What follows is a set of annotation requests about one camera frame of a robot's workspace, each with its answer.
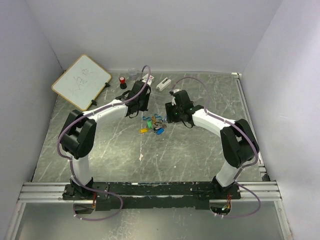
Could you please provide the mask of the blue key tag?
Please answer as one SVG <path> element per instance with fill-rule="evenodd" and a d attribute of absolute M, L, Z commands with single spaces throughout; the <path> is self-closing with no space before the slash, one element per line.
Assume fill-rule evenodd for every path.
<path fill-rule="evenodd" d="M 156 130 L 156 134 L 157 134 L 157 135 L 160 135 L 160 134 L 162 134 L 162 133 L 164 132 L 164 130 L 165 130 L 165 129 L 161 127 L 161 128 L 159 128 L 159 129 Z"/>

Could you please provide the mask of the yellow key tag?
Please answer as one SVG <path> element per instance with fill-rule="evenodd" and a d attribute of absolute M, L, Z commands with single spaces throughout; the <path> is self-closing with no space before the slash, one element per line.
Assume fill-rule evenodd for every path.
<path fill-rule="evenodd" d="M 148 131 L 149 131 L 148 128 L 141 128 L 141 129 L 139 130 L 139 132 L 140 132 L 141 134 L 147 133 Z"/>

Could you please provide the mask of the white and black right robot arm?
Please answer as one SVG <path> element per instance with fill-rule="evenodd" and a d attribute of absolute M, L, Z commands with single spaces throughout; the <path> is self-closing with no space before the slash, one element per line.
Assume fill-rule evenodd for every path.
<path fill-rule="evenodd" d="M 260 149 L 249 123 L 245 119 L 227 119 L 202 105 L 194 105 L 186 90 L 172 90 L 170 95 L 172 100 L 165 104 L 169 124 L 181 122 L 189 129 L 200 127 L 220 137 L 224 163 L 212 179 L 212 193 L 223 199 L 245 163 L 259 158 Z"/>

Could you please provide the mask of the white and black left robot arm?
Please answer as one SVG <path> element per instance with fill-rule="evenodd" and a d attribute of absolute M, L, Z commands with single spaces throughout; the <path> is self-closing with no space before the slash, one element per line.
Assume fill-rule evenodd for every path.
<path fill-rule="evenodd" d="M 152 80 L 141 79 L 134 82 L 131 90 L 125 91 L 110 103 L 90 111 L 73 110 L 67 117 L 58 138 L 58 147 L 70 164 L 70 184 L 81 199 L 89 199 L 94 192 L 93 177 L 89 168 L 96 131 L 108 123 L 137 115 L 148 110 Z"/>

